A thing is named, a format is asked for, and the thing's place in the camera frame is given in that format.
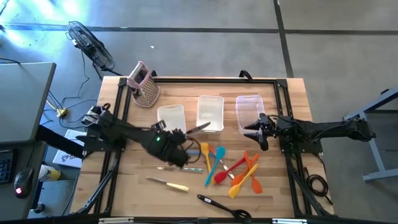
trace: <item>cheese grater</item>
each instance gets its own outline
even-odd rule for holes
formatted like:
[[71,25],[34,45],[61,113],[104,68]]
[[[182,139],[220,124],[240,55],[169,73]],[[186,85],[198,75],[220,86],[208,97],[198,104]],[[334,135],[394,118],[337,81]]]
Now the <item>cheese grater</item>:
[[141,61],[127,78],[127,84],[132,90],[134,102],[141,107],[150,108],[159,97],[160,88]]

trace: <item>concrete floor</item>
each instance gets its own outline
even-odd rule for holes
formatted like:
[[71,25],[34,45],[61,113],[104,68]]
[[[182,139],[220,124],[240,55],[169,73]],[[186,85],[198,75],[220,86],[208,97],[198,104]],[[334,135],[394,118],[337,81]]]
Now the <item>concrete floor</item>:
[[[277,29],[271,0],[151,0],[49,1],[10,0],[3,22],[110,27],[222,27]],[[385,0],[280,0],[286,29],[397,30],[398,2]],[[116,61],[115,70],[128,73],[138,60],[158,75],[235,77],[246,69],[254,77],[286,77],[278,34],[212,34],[155,32],[95,32]],[[58,98],[76,95],[83,76],[80,51],[61,31],[7,30],[0,36],[0,54],[21,62],[57,63],[51,91]],[[398,85],[396,35],[287,35],[294,77],[304,78],[316,122],[335,121]],[[82,99],[95,99],[101,82],[86,58]],[[84,114],[93,102],[73,108],[68,120]],[[46,124],[64,134],[57,122]],[[341,217],[396,222],[398,177],[371,184],[362,175],[377,171],[366,143],[349,139],[322,140],[335,212]],[[51,164],[55,150],[49,150]],[[396,156],[384,156],[397,168]],[[63,169],[73,179],[76,169]]]

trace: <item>electric fan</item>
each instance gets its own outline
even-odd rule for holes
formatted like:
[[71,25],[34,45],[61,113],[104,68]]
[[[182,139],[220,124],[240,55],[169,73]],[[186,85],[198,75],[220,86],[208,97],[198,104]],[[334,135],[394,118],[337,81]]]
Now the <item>electric fan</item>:
[[93,65],[99,66],[102,71],[111,72],[115,62],[111,54],[105,49],[104,44],[99,41],[83,24],[78,21],[71,21],[67,25],[70,40],[75,47],[79,48],[83,53],[93,61]]

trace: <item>translucent storage container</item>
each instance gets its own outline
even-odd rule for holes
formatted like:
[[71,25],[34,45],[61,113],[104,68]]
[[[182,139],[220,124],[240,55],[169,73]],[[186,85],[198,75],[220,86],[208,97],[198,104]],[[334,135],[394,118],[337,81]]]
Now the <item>translucent storage container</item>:
[[197,126],[211,122],[204,131],[219,134],[224,129],[224,98],[220,96],[199,96]]
[[241,134],[255,133],[256,131],[244,129],[245,126],[256,122],[260,113],[265,113],[262,98],[259,95],[238,96],[236,98],[236,119]]
[[169,105],[161,106],[157,109],[157,120],[164,120],[166,123],[165,130],[171,131],[176,128],[181,129],[186,133],[184,106],[182,105]]

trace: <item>wooden table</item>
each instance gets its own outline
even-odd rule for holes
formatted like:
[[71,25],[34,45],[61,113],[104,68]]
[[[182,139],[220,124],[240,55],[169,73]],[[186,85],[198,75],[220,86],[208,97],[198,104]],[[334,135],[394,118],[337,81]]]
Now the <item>wooden table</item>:
[[[119,77],[104,77],[98,104],[113,104],[116,99]],[[290,100],[294,117],[312,120],[304,81],[301,78],[288,78]],[[277,139],[268,138],[269,150],[263,152],[259,145],[244,137],[238,131],[235,101],[239,95],[261,95],[267,114],[277,114],[274,88],[269,84],[235,84],[235,83],[160,83],[161,94],[152,108],[141,108],[131,102],[127,121],[136,126],[150,126],[157,122],[157,109],[160,106],[182,104],[185,109],[187,130],[196,126],[197,101],[200,95],[222,96],[224,98],[224,130],[219,135],[196,135],[200,142],[213,146],[224,146],[227,149],[224,163],[232,166],[243,157],[247,150],[249,157],[259,153],[259,168],[256,177],[262,185],[262,194],[255,194],[251,180],[244,183],[235,199],[228,197],[231,179],[227,177],[220,185],[204,187],[207,172],[191,174],[158,170],[156,167],[165,163],[150,156],[141,146],[129,141],[123,152],[119,166],[118,180],[114,195],[112,216],[131,217],[231,217],[221,209],[208,205],[197,199],[203,194],[226,205],[231,209],[247,210],[253,217],[293,217],[292,199],[284,155],[280,153]],[[121,108],[124,108],[126,90],[123,91]],[[96,152],[85,159],[81,167],[76,186],[71,212],[77,211],[86,202],[98,185],[104,153]],[[325,177],[321,162],[311,154],[303,154],[303,164],[311,174]],[[206,169],[205,157],[187,167]],[[241,173],[245,166],[233,171]],[[216,173],[222,171],[218,166]],[[172,183],[186,185],[189,193],[170,190],[162,184],[151,182],[147,176],[157,177]],[[298,189],[300,208],[303,209],[302,194]],[[108,189],[104,191],[102,206],[106,204]],[[333,213],[333,207],[325,198],[316,197],[324,208]]]

